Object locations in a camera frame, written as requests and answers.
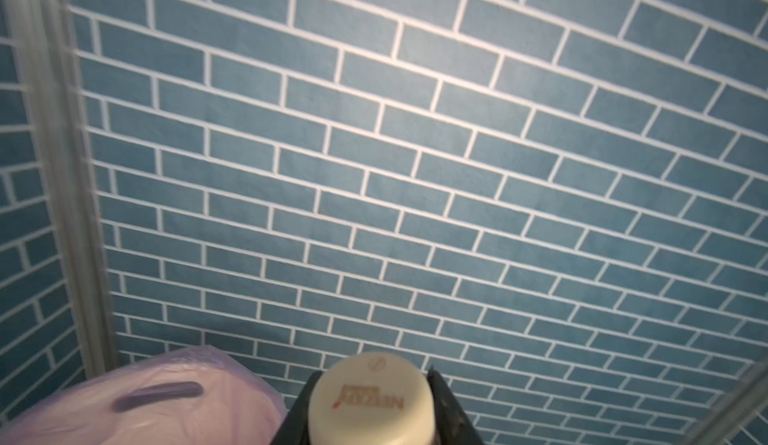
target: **cream lid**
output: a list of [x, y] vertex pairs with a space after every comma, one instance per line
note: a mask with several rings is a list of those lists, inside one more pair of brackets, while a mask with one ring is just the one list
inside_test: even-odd
[[421, 371], [397, 355], [347, 357], [317, 381], [309, 428], [312, 445], [429, 445], [432, 391]]

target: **purple handle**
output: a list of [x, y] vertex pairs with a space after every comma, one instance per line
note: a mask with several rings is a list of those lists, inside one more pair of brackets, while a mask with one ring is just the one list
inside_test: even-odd
[[173, 400], [174, 398], [199, 397], [203, 392], [203, 386], [198, 382], [160, 383], [151, 387], [139, 388], [123, 395], [112, 403], [112, 409], [120, 413], [149, 403]]

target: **tiled wall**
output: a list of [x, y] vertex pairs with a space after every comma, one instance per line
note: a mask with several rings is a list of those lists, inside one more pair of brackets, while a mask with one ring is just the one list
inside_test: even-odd
[[124, 361], [397, 349], [490, 443], [625, 445], [768, 354], [767, 0], [72, 11]]
[[0, 0], [0, 423], [84, 373]]

